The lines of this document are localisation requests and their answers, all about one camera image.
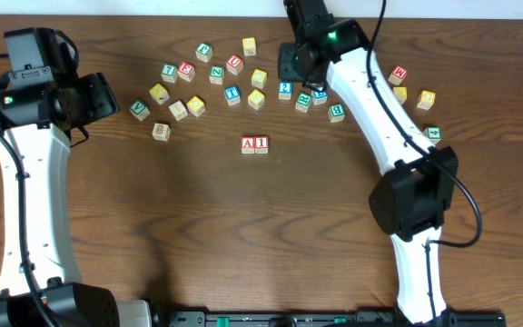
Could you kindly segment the red I block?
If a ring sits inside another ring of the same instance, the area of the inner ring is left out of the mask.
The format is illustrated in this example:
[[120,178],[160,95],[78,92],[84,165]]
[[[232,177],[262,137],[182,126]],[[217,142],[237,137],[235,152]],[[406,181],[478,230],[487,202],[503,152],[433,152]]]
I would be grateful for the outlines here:
[[256,154],[267,154],[269,152],[269,137],[268,136],[256,136],[254,138]]

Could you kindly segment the red A block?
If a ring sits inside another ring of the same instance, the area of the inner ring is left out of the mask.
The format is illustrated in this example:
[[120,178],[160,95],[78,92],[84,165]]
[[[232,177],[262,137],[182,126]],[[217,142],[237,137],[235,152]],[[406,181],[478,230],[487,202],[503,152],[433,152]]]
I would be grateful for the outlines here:
[[243,136],[241,146],[242,146],[243,154],[254,154],[255,153],[255,138],[252,136]]

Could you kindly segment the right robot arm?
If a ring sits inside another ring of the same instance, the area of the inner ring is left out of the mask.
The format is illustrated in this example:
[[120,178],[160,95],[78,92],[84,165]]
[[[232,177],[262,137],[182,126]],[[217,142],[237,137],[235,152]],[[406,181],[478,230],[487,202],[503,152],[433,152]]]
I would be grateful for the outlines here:
[[283,5],[295,41],[280,48],[279,75],[312,91],[335,93],[357,121],[381,174],[369,206],[394,249],[398,309],[411,324],[440,325],[447,304],[434,243],[454,185],[425,157],[454,173],[457,156],[437,149],[406,114],[356,20],[336,22],[322,1],[285,0]]

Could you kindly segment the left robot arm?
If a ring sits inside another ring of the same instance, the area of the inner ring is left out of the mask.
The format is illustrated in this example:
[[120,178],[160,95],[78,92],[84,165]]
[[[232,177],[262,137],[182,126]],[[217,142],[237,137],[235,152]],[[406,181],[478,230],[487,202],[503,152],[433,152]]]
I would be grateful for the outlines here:
[[0,326],[154,326],[145,300],[118,302],[82,282],[67,194],[71,132],[118,112],[102,74],[12,72],[0,87],[5,247]]

